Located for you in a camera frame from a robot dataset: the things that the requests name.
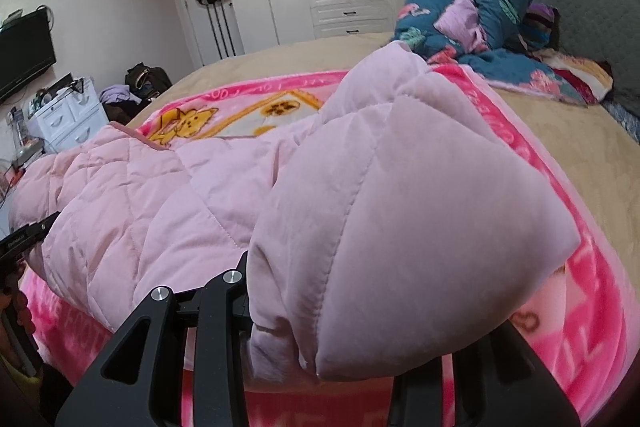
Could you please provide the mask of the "white drawer cabinet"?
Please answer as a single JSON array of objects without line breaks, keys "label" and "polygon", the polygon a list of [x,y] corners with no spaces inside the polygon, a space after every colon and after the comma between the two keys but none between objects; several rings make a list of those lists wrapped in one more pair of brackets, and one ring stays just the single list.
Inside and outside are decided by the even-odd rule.
[{"label": "white drawer cabinet", "polygon": [[82,77],[82,88],[65,88],[27,119],[30,135],[43,139],[47,153],[84,144],[107,123],[93,79]]}]

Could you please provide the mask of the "pink cartoon fleece blanket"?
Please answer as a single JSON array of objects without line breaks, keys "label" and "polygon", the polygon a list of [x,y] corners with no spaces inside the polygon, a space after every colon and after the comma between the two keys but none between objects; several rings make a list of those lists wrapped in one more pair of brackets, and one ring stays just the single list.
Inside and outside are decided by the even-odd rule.
[{"label": "pink cartoon fleece blanket", "polygon": [[[303,74],[245,80],[220,86],[208,91],[196,87],[195,80],[214,80],[213,66],[207,66],[190,75],[167,93],[170,100],[163,105],[153,105],[152,113],[144,117],[142,124],[130,124],[134,134],[151,140],[158,146],[180,150],[201,134],[212,136],[257,136],[287,122],[296,122],[309,115],[314,116],[326,103],[347,75],[346,70],[331,72],[303,72]],[[493,81],[480,78],[468,66],[439,65],[436,72],[459,87],[476,107],[498,137],[515,153],[525,159],[549,180],[576,219],[580,234],[578,251],[565,262],[559,272],[537,291],[532,299],[516,311],[511,321],[541,357],[552,375],[558,380],[570,401],[584,421],[597,412],[611,398],[614,384],[623,379],[623,369],[628,369],[637,354],[639,340],[631,340],[631,334],[639,332],[639,301],[623,261],[599,225],[615,229],[614,217],[629,205],[639,205],[639,178],[632,181],[632,174],[639,174],[639,165],[629,167],[623,160],[623,152],[629,152],[629,140],[622,138],[622,130],[613,124],[613,117],[605,116],[604,109],[568,106],[543,98],[526,98],[524,95],[498,93]],[[552,145],[559,152],[566,145],[566,138],[582,124],[586,131],[578,132],[570,153],[575,156],[570,175],[552,158],[544,147]],[[613,176],[616,169],[624,172],[617,196],[589,195],[588,202],[596,205],[597,217],[593,217],[580,195],[596,190],[602,193],[613,187],[612,180],[600,187],[593,185],[597,161],[593,151],[605,154],[612,141],[613,159],[606,167],[605,178]],[[10,225],[24,225],[41,219],[46,213],[58,210],[67,199],[76,196],[76,185],[85,186],[85,180],[93,178],[94,167],[72,163],[76,150],[58,148],[55,156],[41,158],[30,174],[25,174],[17,187],[10,210]],[[86,288],[78,289],[80,305],[68,303],[49,287],[40,272],[27,269],[23,291],[34,314],[36,340],[42,348],[43,358],[76,384],[111,338],[111,325],[104,327],[102,308],[98,311],[87,305]],[[278,424],[275,409],[266,406],[266,398],[250,394],[250,421],[252,425],[293,426],[293,416],[303,411],[318,413],[323,425],[338,420],[328,411],[335,404],[346,403],[343,398],[305,398],[305,403],[294,407],[292,395],[285,395],[284,403],[289,411],[286,423]]]}]

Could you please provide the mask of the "pink quilted jacket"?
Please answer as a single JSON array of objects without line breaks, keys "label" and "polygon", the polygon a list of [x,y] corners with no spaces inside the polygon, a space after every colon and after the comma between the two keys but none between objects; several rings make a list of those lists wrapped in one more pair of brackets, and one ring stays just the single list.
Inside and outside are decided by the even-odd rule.
[{"label": "pink quilted jacket", "polygon": [[11,227],[48,216],[29,266],[107,329],[152,289],[245,260],[247,372],[278,385],[395,376],[461,349],[580,242],[549,180],[400,43],[257,138],[172,149],[109,124],[18,182]]}]

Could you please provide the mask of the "teal flamingo quilt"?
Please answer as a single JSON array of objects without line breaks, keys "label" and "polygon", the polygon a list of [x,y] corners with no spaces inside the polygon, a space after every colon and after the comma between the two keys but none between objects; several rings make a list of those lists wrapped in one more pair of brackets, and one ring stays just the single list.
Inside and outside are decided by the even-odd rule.
[{"label": "teal flamingo quilt", "polygon": [[491,86],[574,105],[584,96],[536,57],[555,51],[560,16],[534,0],[406,0],[393,39],[430,64],[460,64]]}]

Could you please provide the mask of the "black wall television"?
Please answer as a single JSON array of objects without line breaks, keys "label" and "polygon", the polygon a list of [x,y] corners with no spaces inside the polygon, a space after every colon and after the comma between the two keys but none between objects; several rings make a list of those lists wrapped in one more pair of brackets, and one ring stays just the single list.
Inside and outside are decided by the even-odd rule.
[{"label": "black wall television", "polygon": [[4,24],[0,53],[0,98],[5,102],[56,62],[47,8]]}]

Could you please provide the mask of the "black bag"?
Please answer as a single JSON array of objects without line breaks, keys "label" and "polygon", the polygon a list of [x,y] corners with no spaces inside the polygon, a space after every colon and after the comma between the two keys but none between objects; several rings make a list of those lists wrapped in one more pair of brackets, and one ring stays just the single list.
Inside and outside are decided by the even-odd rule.
[{"label": "black bag", "polygon": [[142,100],[157,98],[172,87],[172,82],[162,68],[143,63],[127,70],[125,83],[131,94]]}]

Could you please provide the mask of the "lilac clothes pile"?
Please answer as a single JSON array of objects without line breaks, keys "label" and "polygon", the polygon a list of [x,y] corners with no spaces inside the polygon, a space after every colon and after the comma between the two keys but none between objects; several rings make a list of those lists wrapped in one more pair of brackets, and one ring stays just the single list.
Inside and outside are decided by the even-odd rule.
[{"label": "lilac clothes pile", "polygon": [[140,104],[141,98],[134,95],[126,84],[112,84],[100,92],[99,100],[102,104],[116,104],[120,102],[132,102]]}]

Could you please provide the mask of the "grey headboard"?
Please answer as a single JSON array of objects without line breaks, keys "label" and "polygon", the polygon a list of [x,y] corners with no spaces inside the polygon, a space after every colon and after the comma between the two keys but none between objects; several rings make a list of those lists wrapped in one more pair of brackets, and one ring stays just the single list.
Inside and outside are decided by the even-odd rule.
[{"label": "grey headboard", "polygon": [[560,51],[607,62],[613,100],[639,114],[639,0],[535,0],[560,13]]}]

